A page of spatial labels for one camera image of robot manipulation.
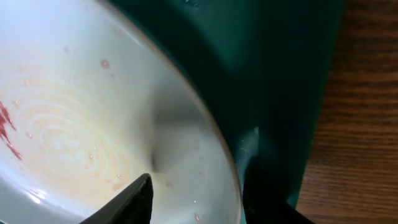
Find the light blue plate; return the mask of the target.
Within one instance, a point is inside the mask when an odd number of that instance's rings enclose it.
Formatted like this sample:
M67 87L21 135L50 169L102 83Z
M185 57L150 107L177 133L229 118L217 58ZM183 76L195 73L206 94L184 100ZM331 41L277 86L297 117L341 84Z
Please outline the light blue plate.
M1 0L1 221L80 223L138 177L152 223L239 223L228 146L176 64L106 1Z

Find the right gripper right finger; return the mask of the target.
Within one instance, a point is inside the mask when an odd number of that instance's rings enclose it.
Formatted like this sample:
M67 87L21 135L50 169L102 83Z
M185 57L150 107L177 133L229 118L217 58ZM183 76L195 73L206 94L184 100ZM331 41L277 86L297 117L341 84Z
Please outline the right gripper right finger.
M314 224L286 202L288 188L282 183L274 172L263 169L258 158L250 160L243 185L247 224Z

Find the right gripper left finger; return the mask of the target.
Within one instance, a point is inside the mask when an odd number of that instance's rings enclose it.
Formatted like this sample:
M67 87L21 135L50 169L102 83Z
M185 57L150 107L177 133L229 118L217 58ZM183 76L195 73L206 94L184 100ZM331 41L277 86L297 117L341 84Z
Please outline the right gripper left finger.
M80 224L149 224L153 197L151 176L142 174Z

